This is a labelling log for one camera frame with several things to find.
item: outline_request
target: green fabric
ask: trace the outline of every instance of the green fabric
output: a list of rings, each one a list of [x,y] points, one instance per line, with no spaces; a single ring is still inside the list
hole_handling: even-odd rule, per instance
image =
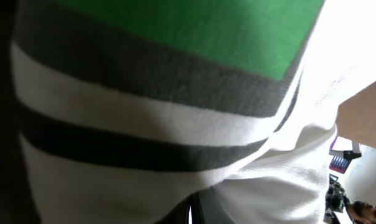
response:
[[[55,0],[145,39],[280,80],[322,0]]]

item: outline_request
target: striped fabric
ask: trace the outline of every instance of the striped fabric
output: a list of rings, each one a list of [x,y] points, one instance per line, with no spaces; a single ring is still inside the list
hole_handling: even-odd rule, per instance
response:
[[[12,57],[42,222],[155,223],[251,162],[294,108],[321,4],[23,0]]]

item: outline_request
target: dark background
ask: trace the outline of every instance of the dark background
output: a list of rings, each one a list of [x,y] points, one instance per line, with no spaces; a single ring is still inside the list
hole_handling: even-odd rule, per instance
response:
[[[0,0],[0,224],[39,223],[17,140],[9,43],[16,1]]]

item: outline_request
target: fabric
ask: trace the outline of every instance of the fabric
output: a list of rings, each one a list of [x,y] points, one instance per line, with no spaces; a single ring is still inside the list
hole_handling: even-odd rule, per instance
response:
[[[237,224],[322,220],[338,104],[316,102],[341,73],[307,67],[321,5],[23,0],[11,50],[42,223],[156,223],[211,186]]]

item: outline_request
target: green stripe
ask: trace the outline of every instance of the green stripe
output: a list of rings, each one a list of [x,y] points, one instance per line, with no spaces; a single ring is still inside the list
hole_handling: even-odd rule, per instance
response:
[[[149,40],[280,80],[322,0],[56,0]]]

